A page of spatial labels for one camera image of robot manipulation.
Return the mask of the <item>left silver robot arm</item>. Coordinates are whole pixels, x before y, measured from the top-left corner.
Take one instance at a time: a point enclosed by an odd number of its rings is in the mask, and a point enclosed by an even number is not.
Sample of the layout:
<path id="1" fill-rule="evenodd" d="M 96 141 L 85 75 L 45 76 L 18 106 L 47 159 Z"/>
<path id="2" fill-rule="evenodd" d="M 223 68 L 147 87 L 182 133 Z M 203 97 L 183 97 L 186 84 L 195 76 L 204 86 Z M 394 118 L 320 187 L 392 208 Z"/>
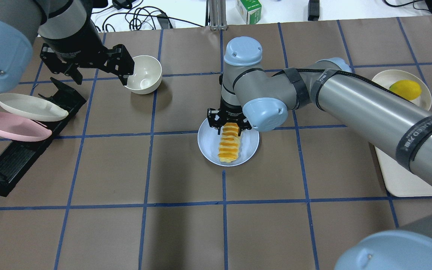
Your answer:
<path id="1" fill-rule="evenodd" d="M 127 85 L 134 60 L 122 44 L 103 45 L 91 20 L 99 5 L 98 0 L 0 0 L 0 93 L 20 82 L 37 36 L 45 42 L 40 58 L 52 73 L 81 84 L 79 68 L 99 69 Z"/>

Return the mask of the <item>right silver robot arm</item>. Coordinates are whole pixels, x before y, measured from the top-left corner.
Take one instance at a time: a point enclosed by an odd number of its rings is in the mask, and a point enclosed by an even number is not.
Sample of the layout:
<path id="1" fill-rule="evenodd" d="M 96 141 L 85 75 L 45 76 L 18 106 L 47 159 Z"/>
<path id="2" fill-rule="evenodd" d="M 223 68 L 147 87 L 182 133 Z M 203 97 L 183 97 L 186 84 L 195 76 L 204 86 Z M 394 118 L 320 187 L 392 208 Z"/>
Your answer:
<path id="1" fill-rule="evenodd" d="M 218 109 L 209 126 L 236 123 L 238 131 L 266 132 L 288 111 L 314 103 L 432 186 L 432 113 L 355 75 L 341 58 L 306 69 L 286 68 L 268 77 L 254 38 L 233 38 L 223 56 Z M 372 234 L 341 255 L 336 270 L 432 270 L 432 215 Z"/>

